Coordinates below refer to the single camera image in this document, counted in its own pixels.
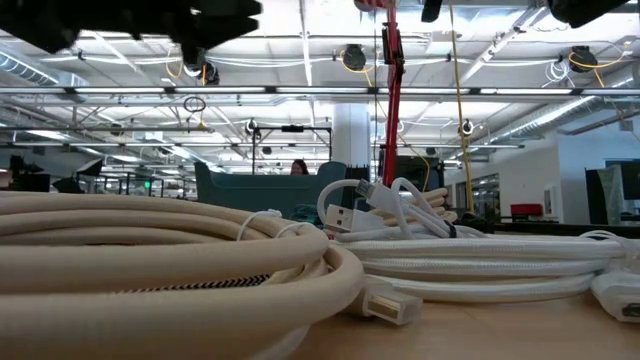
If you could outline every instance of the teal couch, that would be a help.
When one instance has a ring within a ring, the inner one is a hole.
[[[231,175],[214,173],[202,162],[195,163],[198,202],[247,211],[279,210],[290,218],[297,205],[315,206],[318,195],[330,183],[345,177],[347,166],[328,162],[318,175]],[[329,204],[340,205],[342,191],[334,191]]]

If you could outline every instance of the desk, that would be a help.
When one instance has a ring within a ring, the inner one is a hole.
[[[640,324],[591,296],[528,304],[425,304],[404,327],[335,316],[311,328],[292,359],[638,360]]]

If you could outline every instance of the red box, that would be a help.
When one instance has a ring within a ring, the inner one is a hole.
[[[542,216],[542,204],[511,204],[511,216]]]

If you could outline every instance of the cable connector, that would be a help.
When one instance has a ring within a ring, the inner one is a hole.
[[[397,292],[390,283],[367,276],[364,287],[347,311],[405,325],[420,319],[422,299]]]
[[[329,205],[325,228],[339,232],[360,232],[384,229],[384,219],[360,210],[351,210],[337,205]]]
[[[640,323],[640,274],[615,271],[600,275],[591,283],[591,292],[618,321]]]

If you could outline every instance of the ceiling pipe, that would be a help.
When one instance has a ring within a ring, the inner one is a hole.
[[[510,30],[506,34],[498,35],[491,42],[491,44],[482,52],[478,57],[473,60],[471,65],[460,75],[460,85],[467,80],[471,79],[480,69],[482,69],[491,59],[493,59],[498,52],[504,49],[509,42],[518,37],[521,33],[525,32],[525,29],[535,25],[549,14],[548,9],[541,8],[544,6],[541,4],[543,1],[530,0],[529,8],[511,25]],[[449,86],[454,86],[455,81],[451,81]],[[420,116],[418,116],[414,122],[420,123],[426,116],[431,107],[435,103],[428,103]],[[411,130],[412,126],[406,128],[406,132]]]
[[[638,63],[634,63],[627,66],[607,76],[604,80],[611,88],[637,88],[640,86],[637,65]],[[600,84],[594,83],[593,86],[600,86]],[[593,95],[583,96],[562,104],[547,105],[492,133],[490,139],[476,140],[474,144],[494,145],[513,142],[514,140],[522,142],[521,138],[542,135],[606,107],[607,103],[604,97]],[[458,152],[456,155],[451,156],[450,159],[455,159],[461,155],[462,153]]]

